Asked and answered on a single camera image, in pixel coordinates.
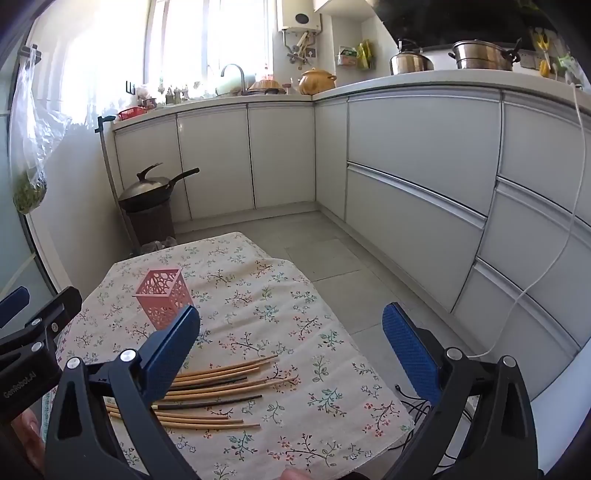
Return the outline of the person left hand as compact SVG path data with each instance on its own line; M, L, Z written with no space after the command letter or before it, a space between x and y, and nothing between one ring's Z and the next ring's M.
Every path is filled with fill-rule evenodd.
M24 447L29 462L44 477L45 443L40 435L37 416L28 408L11 422L11 426Z

